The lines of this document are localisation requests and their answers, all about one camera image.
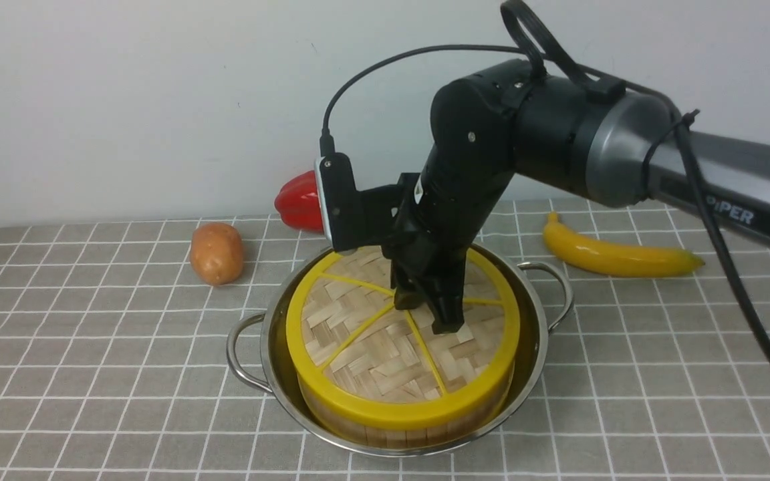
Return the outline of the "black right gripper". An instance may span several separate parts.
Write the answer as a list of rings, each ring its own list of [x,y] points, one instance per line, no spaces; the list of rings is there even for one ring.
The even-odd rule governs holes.
[[[394,238],[384,247],[396,310],[428,305],[435,335],[462,328],[465,252],[514,173],[507,145],[432,146],[398,207]]]

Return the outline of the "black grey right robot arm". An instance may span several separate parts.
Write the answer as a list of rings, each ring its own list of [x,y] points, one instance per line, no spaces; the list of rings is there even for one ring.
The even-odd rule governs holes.
[[[467,251],[514,176],[612,208],[661,201],[770,247],[770,146],[693,133],[693,120],[656,92],[523,60],[453,80],[432,101],[425,167],[366,208],[356,244],[382,247],[397,307],[430,308],[436,333],[464,325]]]

